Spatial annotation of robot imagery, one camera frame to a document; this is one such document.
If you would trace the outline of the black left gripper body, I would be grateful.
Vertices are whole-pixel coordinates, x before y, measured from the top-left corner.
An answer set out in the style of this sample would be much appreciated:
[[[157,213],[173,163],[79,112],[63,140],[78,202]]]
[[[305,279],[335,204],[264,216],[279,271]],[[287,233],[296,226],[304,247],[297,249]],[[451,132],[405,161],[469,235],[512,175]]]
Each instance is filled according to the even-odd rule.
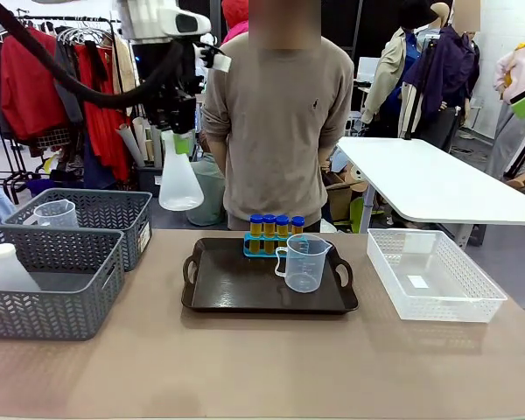
[[[171,130],[186,132],[195,128],[196,94],[198,77],[172,77],[156,85],[146,99],[146,116],[166,114],[171,121]]]

